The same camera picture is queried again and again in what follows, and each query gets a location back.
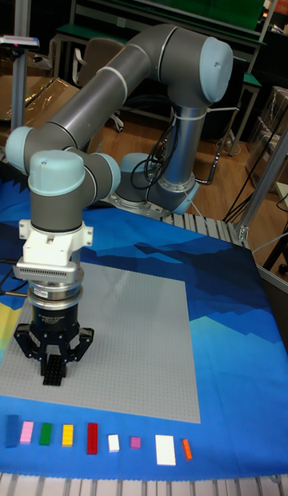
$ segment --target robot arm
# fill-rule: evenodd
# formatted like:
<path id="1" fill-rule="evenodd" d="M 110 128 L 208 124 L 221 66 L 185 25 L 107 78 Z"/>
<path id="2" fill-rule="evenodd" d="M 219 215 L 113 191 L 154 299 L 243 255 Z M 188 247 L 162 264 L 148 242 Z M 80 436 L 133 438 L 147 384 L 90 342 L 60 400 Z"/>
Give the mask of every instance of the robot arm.
<path id="1" fill-rule="evenodd" d="M 157 185 L 151 180 L 136 198 L 148 195 L 155 204 L 183 213 L 196 188 L 192 169 L 205 113 L 224 95 L 232 62 L 232 50 L 215 38 L 171 25 L 152 27 L 128 42 L 42 128 L 23 126 L 9 137 L 8 161 L 29 175 L 31 221 L 20 221 L 26 244 L 15 272 L 30 282 L 30 332 L 40 345 L 32 342 L 26 324 L 15 336 L 27 357 L 41 361 L 42 374 L 47 345 L 59 345 L 64 375 L 66 363 L 78 361 L 93 339 L 91 331 L 75 326 L 82 294 L 78 253 L 92 244 L 92 228 L 82 222 L 82 209 L 117 188 L 120 196 L 131 199 L 130 174 L 137 162 L 124 160 L 119 185 L 120 169 L 112 157 L 81 149 L 144 78 L 167 84 L 177 111 L 166 153 L 168 169 Z M 77 352 L 70 348 L 75 331 L 80 336 Z"/>

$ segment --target light blue joint cap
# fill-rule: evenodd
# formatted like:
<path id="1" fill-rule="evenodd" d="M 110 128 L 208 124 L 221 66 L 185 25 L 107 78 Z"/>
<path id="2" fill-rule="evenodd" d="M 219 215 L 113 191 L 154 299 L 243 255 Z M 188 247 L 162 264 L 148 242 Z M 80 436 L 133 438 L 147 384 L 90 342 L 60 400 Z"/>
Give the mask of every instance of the light blue joint cap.
<path id="1" fill-rule="evenodd" d="M 8 137 L 5 146 L 5 153 L 8 162 L 16 169 L 19 169 L 24 174 L 27 174 L 24 163 L 24 148 L 27 135 L 33 128 L 28 126 L 20 126 L 12 132 Z"/>
<path id="2" fill-rule="evenodd" d="M 225 94 L 233 67 L 233 51 L 216 38 L 205 40 L 200 55 L 200 82 L 206 99 L 218 102 Z"/>
<path id="3" fill-rule="evenodd" d="M 84 161 L 71 151 L 39 151 L 31 157 L 28 185 L 36 194 L 68 194 L 83 183 L 84 177 Z"/>
<path id="4" fill-rule="evenodd" d="M 143 172 L 144 169 L 144 161 L 146 160 L 148 154 L 147 153 L 128 153 L 125 155 L 125 157 L 122 158 L 121 164 L 120 164 L 120 169 L 122 173 L 128 173 L 130 174 L 132 170 L 136 167 L 137 164 L 140 162 L 143 162 L 139 167 L 136 169 L 136 173 L 141 173 Z"/>
<path id="5" fill-rule="evenodd" d="M 193 189 L 185 196 L 185 199 L 183 199 L 182 203 L 175 208 L 175 210 L 172 210 L 174 214 L 177 215 L 183 215 L 187 208 L 189 208 L 191 201 L 193 201 L 196 193 L 198 192 L 198 188 L 200 187 L 199 183 L 195 183 Z"/>
<path id="6" fill-rule="evenodd" d="M 106 153 L 96 153 L 96 154 L 98 154 L 100 157 L 104 158 L 106 160 L 108 166 L 110 167 L 111 176 L 112 176 L 112 185 L 111 185 L 111 189 L 108 192 L 108 194 L 112 194 L 112 192 L 114 192 L 119 187 L 120 182 L 121 182 L 120 167 L 117 164 L 116 160 L 114 160 L 109 154 L 106 154 Z"/>

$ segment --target green lego brick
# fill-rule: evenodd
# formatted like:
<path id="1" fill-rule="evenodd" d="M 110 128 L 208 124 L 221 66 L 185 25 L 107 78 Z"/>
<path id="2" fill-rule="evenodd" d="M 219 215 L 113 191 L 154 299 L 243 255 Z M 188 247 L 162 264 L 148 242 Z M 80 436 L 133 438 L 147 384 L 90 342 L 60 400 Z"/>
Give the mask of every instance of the green lego brick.
<path id="1" fill-rule="evenodd" d="M 52 423 L 43 423 L 41 436 L 40 436 L 40 446 L 49 446 L 52 431 Z"/>

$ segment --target label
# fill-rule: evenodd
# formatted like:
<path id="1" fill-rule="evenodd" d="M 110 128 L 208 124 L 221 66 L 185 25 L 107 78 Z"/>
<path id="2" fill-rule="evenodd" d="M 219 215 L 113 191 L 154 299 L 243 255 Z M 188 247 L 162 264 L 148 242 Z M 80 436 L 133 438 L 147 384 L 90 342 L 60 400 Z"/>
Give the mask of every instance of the label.
<path id="1" fill-rule="evenodd" d="M 42 298 L 48 298 L 48 292 L 44 290 L 38 290 L 37 288 L 33 288 L 34 295 Z"/>
<path id="2" fill-rule="evenodd" d="M 38 314 L 41 322 L 44 322 L 45 324 L 47 324 L 48 326 L 56 326 L 59 322 L 61 322 L 62 320 L 64 320 L 65 318 L 65 315 L 59 317 L 59 316 L 55 316 L 55 315 L 47 315 L 47 314 Z"/>
<path id="3" fill-rule="evenodd" d="M 116 25 L 124 29 L 126 26 L 126 18 L 120 18 L 118 16 Z"/>

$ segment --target blue tablecloth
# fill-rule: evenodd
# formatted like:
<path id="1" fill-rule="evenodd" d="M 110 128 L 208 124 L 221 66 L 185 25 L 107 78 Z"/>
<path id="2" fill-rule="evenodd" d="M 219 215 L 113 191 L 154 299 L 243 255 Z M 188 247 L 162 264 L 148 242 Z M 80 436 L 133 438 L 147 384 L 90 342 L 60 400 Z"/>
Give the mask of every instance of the blue tablecloth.
<path id="1" fill-rule="evenodd" d="M 18 257 L 17 222 L 29 218 L 29 192 L 0 186 L 0 255 Z M 82 260 L 186 283 L 201 424 L 0 397 L 0 471 L 76 478 L 192 480 L 286 473 L 288 359 L 254 260 L 248 250 L 116 209 L 85 210 L 94 243 Z M 7 266 L 0 264 L 0 277 Z M 21 299 L 0 302 L 17 309 Z M 5 449 L 8 414 L 35 421 L 31 446 Z M 61 425 L 75 428 L 61 447 Z M 54 424 L 49 447 L 41 423 Z M 99 424 L 99 453 L 86 455 L 88 422 Z M 107 435 L 119 434 L 109 454 Z M 176 466 L 157 466 L 154 436 L 174 436 Z M 130 450 L 131 435 L 142 448 Z M 187 462 L 181 440 L 188 438 Z"/>

